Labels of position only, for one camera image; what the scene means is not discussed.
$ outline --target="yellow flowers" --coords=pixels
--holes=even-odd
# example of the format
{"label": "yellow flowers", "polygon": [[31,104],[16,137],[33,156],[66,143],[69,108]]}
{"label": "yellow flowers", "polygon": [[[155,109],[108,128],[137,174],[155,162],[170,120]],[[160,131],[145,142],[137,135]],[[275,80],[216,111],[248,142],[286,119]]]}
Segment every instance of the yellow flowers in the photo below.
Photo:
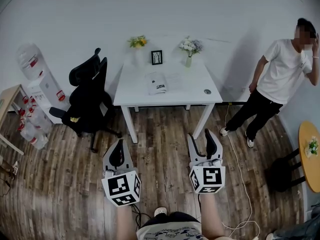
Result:
{"label": "yellow flowers", "polygon": [[77,123],[79,121],[80,117],[79,118],[75,118],[75,117],[70,117],[70,121],[72,123]]}
{"label": "yellow flowers", "polygon": [[140,48],[145,46],[148,43],[148,40],[144,35],[140,35],[131,37],[128,42],[130,43],[130,47]]}

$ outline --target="chair armrest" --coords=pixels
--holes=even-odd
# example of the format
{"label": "chair armrest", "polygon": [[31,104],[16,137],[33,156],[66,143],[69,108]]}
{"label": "chair armrest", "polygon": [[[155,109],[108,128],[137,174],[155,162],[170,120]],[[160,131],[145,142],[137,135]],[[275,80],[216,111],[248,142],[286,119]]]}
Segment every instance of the chair armrest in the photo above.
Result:
{"label": "chair armrest", "polygon": [[59,108],[56,108],[56,107],[51,107],[49,110],[49,113],[50,113],[50,115],[52,115],[56,118],[62,118],[65,115],[66,111],[59,109]]}

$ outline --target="small potted plant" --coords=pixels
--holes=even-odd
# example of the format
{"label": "small potted plant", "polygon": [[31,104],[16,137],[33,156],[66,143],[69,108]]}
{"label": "small potted plant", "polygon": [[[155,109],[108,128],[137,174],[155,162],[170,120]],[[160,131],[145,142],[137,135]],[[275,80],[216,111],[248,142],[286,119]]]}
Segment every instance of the small potted plant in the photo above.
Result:
{"label": "small potted plant", "polygon": [[188,57],[186,58],[186,62],[185,62],[185,66],[187,68],[190,68],[191,66],[192,56],[195,54],[199,54],[204,48],[204,46],[199,40],[197,39],[190,40],[189,36],[181,41],[179,47],[182,50],[186,51],[188,54]]}
{"label": "small potted plant", "polygon": [[128,40],[128,42],[130,43],[130,47],[137,49],[144,47],[148,43],[144,35],[133,36]]}
{"label": "small potted plant", "polygon": [[141,51],[141,47],[144,47],[148,40],[144,35],[133,36],[128,42],[130,43],[130,47],[135,48],[135,63],[138,68],[142,68],[144,66],[144,58]]}
{"label": "small potted plant", "polygon": [[304,153],[307,158],[310,158],[312,155],[318,156],[318,140],[315,136],[312,137],[312,140],[309,141],[308,145],[304,149]]}

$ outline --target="black pants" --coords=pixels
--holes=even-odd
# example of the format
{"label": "black pants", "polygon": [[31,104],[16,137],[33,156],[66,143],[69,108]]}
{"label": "black pants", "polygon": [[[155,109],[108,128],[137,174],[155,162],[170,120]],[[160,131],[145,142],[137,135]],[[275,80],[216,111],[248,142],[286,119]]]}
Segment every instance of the black pants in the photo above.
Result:
{"label": "black pants", "polygon": [[245,120],[256,115],[246,129],[246,136],[253,141],[257,132],[279,112],[282,106],[282,104],[275,103],[254,90],[238,113],[226,124],[226,131],[235,131],[242,126]]}
{"label": "black pants", "polygon": [[176,211],[171,213],[169,216],[165,215],[164,213],[160,213],[152,219],[149,219],[143,226],[150,226],[155,224],[162,224],[168,222],[199,222],[196,218],[192,217],[189,214],[184,212]]}

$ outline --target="flower vase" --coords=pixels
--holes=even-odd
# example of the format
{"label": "flower vase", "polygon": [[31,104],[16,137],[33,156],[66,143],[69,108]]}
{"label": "flower vase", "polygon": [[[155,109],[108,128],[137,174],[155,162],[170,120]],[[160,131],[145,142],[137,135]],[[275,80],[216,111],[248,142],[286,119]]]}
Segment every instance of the flower vase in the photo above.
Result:
{"label": "flower vase", "polygon": [[142,50],[140,48],[135,49],[135,65],[138,69],[141,69],[144,67],[144,56],[142,53]]}
{"label": "flower vase", "polygon": [[309,145],[307,147],[305,147],[304,153],[307,158],[310,158],[312,156],[311,149],[309,148]]}
{"label": "flower vase", "polygon": [[190,68],[191,62],[192,62],[192,57],[191,57],[191,56],[188,56],[188,57],[186,58],[186,61],[185,61],[185,66],[186,66],[187,68]]}

